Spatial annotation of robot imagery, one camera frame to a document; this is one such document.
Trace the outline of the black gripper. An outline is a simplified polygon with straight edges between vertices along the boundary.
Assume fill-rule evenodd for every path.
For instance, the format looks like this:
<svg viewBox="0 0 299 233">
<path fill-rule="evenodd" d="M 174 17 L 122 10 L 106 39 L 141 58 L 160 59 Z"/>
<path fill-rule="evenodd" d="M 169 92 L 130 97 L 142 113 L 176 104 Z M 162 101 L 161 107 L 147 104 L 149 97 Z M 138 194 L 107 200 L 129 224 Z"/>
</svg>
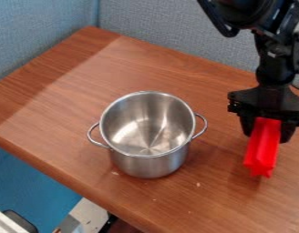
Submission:
<svg viewBox="0 0 299 233">
<path fill-rule="evenodd" d="M 257 86 L 228 94 L 228 109 L 240 115 L 244 134 L 249 137 L 257 117 L 284 121 L 280 143 L 288 143 L 299 125 L 299 96 L 289 85 Z"/>
</svg>

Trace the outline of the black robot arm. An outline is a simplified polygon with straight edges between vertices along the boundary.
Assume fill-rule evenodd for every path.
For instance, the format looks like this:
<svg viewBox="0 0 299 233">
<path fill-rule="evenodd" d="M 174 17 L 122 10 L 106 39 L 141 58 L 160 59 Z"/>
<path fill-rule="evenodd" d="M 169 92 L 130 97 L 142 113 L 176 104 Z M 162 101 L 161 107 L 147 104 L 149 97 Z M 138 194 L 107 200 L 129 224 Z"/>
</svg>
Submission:
<svg viewBox="0 0 299 233">
<path fill-rule="evenodd" d="M 299 0 L 197 0 L 217 30 L 234 37 L 249 29 L 260 56 L 258 86 L 228 94 L 245 135 L 261 118 L 280 121 L 281 142 L 299 127 L 299 96 L 291 85 L 299 75 Z"/>
</svg>

